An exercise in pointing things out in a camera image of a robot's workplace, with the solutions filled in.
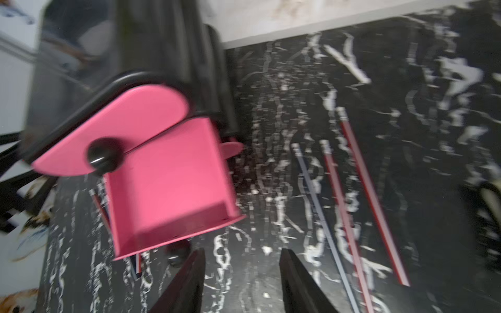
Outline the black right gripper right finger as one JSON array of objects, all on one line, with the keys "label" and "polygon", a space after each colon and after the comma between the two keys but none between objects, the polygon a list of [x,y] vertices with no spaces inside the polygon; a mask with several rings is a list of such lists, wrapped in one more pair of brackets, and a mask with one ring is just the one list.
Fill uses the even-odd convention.
[{"label": "black right gripper right finger", "polygon": [[285,312],[338,313],[293,250],[281,250],[279,267]]}]

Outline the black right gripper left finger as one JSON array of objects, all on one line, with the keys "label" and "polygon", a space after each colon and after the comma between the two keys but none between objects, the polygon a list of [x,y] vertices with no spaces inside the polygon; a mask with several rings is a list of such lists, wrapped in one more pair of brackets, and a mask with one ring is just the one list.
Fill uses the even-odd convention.
[{"label": "black right gripper left finger", "polygon": [[200,312],[205,270],[205,252],[203,249],[197,249],[189,255],[183,267],[149,312]]}]

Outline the black drawer cabinet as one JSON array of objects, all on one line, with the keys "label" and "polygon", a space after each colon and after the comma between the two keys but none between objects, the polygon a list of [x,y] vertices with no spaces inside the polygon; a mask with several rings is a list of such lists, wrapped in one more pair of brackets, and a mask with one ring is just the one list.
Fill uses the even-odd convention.
[{"label": "black drawer cabinet", "polygon": [[116,97],[159,84],[182,92],[189,117],[239,134],[226,57],[196,1],[51,1],[18,152],[28,164]]}]

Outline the pink top drawer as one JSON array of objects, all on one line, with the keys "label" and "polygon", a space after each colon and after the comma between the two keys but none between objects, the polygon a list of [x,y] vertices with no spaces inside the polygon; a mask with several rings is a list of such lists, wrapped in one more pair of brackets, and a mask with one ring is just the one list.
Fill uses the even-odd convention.
[{"label": "pink top drawer", "polygon": [[94,171],[87,149],[99,138],[115,138],[128,152],[187,117],[189,101],[171,87],[132,88],[81,124],[32,163],[47,176],[83,176]]}]

